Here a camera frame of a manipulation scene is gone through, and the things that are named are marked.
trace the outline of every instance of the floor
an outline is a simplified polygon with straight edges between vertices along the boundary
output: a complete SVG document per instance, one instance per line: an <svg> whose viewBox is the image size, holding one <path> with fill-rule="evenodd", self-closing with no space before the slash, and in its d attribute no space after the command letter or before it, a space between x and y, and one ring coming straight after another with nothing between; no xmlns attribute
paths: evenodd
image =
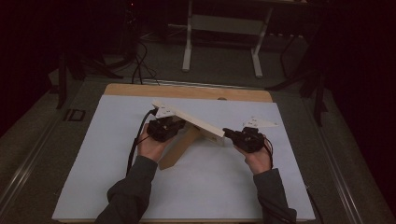
<svg viewBox="0 0 396 224"><path fill-rule="evenodd" d="M139 55L146 54L141 70L144 84L263 90L285 80L279 63L279 53L287 41L284 37L265 38L260 53L264 77L257 79L249 49L208 47L200 39L195 39L192 48L190 72L182 72L184 46L179 39L184 34L184 29L176 29L167 42L157 41L152 34L142 37ZM296 67L305 49L302 39L290 47L285 55L288 72ZM106 56L109 62L118 58ZM84 81L69 77L63 109L55 109L57 95L48 93L0 139L0 223L57 223L51 215L106 85L131 83L135 68L131 63L116 69L123 79L102 77L90 68ZM57 71L50 75L56 82ZM317 217L321 213L324 223L396 223L332 93L325 92L328 111L322 113L323 127L319 127L312 116L313 99L301 98L300 86L297 83L271 94L286 124L304 182L318 206ZM67 109L85 110L87 114L83 121L63 121ZM12 179L21 183L17 186ZM9 186L17 187L12 191Z"/></svg>

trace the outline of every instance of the hand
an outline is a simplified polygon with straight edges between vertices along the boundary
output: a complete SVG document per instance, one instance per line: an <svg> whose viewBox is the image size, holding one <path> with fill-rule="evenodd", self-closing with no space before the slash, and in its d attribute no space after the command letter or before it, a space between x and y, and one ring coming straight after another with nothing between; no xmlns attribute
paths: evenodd
<svg viewBox="0 0 396 224"><path fill-rule="evenodd" d="M270 149L267 139L265 138L265 145ZM271 155L263 147L260 151L247 153L243 149L234 146L242 155L245 156L245 163L250 168L254 175L271 170Z"/></svg>
<svg viewBox="0 0 396 224"><path fill-rule="evenodd" d="M155 162L161 158L163 154L163 150L168 146L170 142L172 142L173 138L168 139L166 142L157 142L151 137L149 137L147 133L148 124L146 123L143 132L139 136L140 144L137 145L137 154L140 156L147 157Z"/></svg>

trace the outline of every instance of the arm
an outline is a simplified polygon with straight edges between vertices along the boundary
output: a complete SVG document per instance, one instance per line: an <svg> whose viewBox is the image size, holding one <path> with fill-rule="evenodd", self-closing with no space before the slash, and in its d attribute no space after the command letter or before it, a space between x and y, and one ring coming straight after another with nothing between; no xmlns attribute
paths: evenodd
<svg viewBox="0 0 396 224"><path fill-rule="evenodd" d="M235 148L245 156L245 162L254 174L253 180L262 206L263 222L295 223L297 213L288 207L279 171L271 170L271 155L268 151L262 148L260 151L247 153L238 147Z"/></svg>
<svg viewBox="0 0 396 224"><path fill-rule="evenodd" d="M172 141L157 142L147 134L146 124L137 146L138 155L129 174L107 192L108 206L95 223L138 223L149 207L151 181L157 170L157 162L165 147Z"/></svg>

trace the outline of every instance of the white board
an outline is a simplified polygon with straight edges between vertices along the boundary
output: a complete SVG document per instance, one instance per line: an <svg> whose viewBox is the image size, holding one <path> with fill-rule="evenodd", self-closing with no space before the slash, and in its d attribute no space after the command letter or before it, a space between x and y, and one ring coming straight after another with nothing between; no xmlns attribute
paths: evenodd
<svg viewBox="0 0 396 224"><path fill-rule="evenodd" d="M152 97L102 96L52 218L95 219L107 206L107 190L125 177L131 145ZM251 116L278 124L260 128L274 146L288 204L298 220L315 219L304 181L275 103L160 98L216 127L236 131ZM142 220L260 219L261 207L244 157L225 140L220 147L198 139L169 169L157 170Z"/></svg>

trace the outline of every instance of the dark gray sleeve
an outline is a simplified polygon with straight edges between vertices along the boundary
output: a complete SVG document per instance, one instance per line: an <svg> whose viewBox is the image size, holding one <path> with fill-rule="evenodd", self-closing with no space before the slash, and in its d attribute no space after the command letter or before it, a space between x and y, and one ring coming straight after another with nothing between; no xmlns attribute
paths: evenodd
<svg viewBox="0 0 396 224"><path fill-rule="evenodd" d="M254 175L253 180L262 205L264 223L289 223L286 220L291 223L296 222L297 212L288 207L282 179L277 169Z"/></svg>
<svg viewBox="0 0 396 224"><path fill-rule="evenodd" d="M107 192L108 206L95 223L138 223L149 206L151 181L157 162L137 156L127 177Z"/></svg>

